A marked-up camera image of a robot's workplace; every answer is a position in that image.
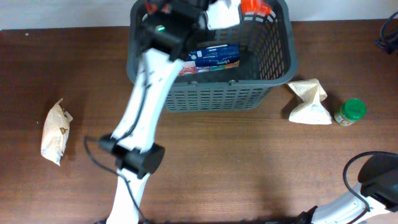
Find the grey plastic shopping basket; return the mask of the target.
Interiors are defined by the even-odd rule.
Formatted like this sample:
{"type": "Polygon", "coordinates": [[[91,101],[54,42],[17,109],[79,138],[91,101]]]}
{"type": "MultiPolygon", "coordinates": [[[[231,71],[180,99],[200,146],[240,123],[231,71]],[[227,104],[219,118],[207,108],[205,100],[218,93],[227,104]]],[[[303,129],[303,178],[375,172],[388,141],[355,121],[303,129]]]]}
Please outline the grey plastic shopping basket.
{"type": "Polygon", "coordinates": [[[243,14],[239,6],[238,25],[210,30],[213,37],[197,42],[192,50],[238,45],[239,67],[178,75],[163,110],[173,113],[250,110],[257,107],[272,88],[293,78],[297,56],[287,4],[264,2],[272,7],[269,15],[243,14]]]}

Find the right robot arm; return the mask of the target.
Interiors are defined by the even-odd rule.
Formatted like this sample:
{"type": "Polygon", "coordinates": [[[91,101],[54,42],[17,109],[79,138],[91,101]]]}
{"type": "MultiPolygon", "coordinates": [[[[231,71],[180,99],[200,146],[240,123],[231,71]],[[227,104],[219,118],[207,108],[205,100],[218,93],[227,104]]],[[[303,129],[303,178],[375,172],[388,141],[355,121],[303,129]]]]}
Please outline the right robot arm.
{"type": "Polygon", "coordinates": [[[397,154],[368,151],[352,157],[344,166],[342,179],[347,192],[336,200],[302,212],[294,223],[361,223],[377,215],[397,211],[397,154]],[[358,173],[358,183],[350,186],[350,165],[362,157],[369,159],[358,173]]]}

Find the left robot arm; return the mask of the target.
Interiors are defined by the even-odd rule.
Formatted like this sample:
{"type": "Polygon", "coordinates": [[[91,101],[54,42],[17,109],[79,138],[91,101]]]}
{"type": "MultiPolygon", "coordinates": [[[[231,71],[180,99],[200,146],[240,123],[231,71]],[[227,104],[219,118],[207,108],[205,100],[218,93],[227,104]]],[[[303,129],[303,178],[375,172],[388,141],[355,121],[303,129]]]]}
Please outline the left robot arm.
{"type": "Polygon", "coordinates": [[[116,158],[102,169],[118,178],[109,217],[103,223],[147,222],[140,203],[165,149],[154,142],[167,95],[187,54],[213,37],[208,10],[216,1],[136,1],[130,11],[127,72],[136,80],[117,128],[95,140],[116,158]]]}

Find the blue pasta box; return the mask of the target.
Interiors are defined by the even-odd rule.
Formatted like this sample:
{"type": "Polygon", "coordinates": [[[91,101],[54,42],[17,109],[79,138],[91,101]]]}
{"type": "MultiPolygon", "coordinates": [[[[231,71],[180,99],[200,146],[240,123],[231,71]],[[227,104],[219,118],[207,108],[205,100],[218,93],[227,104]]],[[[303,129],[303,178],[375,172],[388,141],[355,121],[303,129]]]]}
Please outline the blue pasta box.
{"type": "Polygon", "coordinates": [[[190,52],[179,76],[239,67],[238,45],[218,45],[190,52]]]}

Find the beige snack bag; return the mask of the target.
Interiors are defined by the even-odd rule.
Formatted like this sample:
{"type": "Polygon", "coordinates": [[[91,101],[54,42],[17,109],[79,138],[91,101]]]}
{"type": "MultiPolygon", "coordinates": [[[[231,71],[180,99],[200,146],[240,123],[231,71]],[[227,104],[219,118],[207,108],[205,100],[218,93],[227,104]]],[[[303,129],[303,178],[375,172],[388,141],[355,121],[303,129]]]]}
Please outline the beige snack bag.
{"type": "Polygon", "coordinates": [[[59,99],[47,113],[40,146],[41,155],[58,166],[66,150],[73,120],[71,114],[60,105],[62,101],[63,98],[59,99]]]}

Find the orange spaghetti packet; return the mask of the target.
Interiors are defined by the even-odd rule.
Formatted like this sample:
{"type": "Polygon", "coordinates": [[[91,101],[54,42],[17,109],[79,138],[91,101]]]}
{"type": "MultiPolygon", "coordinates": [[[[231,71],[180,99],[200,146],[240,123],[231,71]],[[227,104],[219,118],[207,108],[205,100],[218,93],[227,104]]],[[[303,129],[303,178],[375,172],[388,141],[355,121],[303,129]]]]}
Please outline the orange spaghetti packet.
{"type": "MultiPolygon", "coordinates": [[[[198,1],[183,1],[183,0],[145,0],[144,5],[149,14],[153,14],[157,11],[170,12],[173,8],[172,4],[183,3],[188,7],[193,7],[195,9],[200,9],[205,11],[209,8],[211,4],[218,2],[218,0],[198,0],[198,1]]],[[[265,3],[263,0],[238,0],[233,3],[232,1],[224,1],[227,7],[232,5],[240,6],[241,12],[247,14],[249,12],[260,13],[269,15],[271,13],[272,7],[265,3]]]]}

